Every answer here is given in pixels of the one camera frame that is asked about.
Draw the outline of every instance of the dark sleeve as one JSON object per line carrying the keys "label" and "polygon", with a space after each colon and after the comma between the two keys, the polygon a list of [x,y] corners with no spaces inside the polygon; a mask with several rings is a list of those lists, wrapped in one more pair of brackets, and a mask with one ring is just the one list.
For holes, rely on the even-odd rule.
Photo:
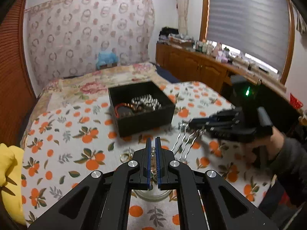
{"label": "dark sleeve", "polygon": [[285,188],[291,203],[299,206],[307,199],[307,153],[293,138],[285,138],[283,148],[270,169]]}

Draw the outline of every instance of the person's arm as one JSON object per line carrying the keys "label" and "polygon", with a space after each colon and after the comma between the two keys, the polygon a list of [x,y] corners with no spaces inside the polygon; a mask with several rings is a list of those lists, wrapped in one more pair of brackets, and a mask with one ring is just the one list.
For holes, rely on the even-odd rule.
{"label": "person's arm", "polygon": [[292,138],[285,137],[275,127],[273,135],[251,144],[245,148],[247,161],[254,162],[256,155],[253,148],[266,145],[269,168],[277,175],[285,188],[291,202],[299,206],[307,200],[307,153],[301,144]]}

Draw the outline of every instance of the cardboard box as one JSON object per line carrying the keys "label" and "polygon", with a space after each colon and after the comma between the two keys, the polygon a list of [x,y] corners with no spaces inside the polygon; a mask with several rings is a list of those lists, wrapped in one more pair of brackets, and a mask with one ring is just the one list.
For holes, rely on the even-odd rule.
{"label": "cardboard box", "polygon": [[[162,108],[150,112],[139,112],[131,116],[117,118],[114,107],[120,103],[131,103],[131,99],[150,94]],[[130,136],[172,122],[174,103],[152,81],[109,88],[109,98],[114,122],[120,137]]]}

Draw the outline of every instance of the window blind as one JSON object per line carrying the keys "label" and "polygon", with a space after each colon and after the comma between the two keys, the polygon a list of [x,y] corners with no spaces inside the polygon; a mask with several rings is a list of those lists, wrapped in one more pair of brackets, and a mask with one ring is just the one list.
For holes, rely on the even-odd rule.
{"label": "window blind", "polygon": [[207,39],[248,53],[282,73],[289,40],[286,0],[210,0]]}

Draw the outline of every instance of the yellow plush toy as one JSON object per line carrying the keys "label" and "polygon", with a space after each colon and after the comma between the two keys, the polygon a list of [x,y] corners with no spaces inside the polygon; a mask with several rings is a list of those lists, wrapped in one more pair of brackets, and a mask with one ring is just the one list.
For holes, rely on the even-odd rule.
{"label": "yellow plush toy", "polygon": [[4,207],[17,223],[26,225],[21,199],[21,167],[24,150],[0,144],[0,186]]}

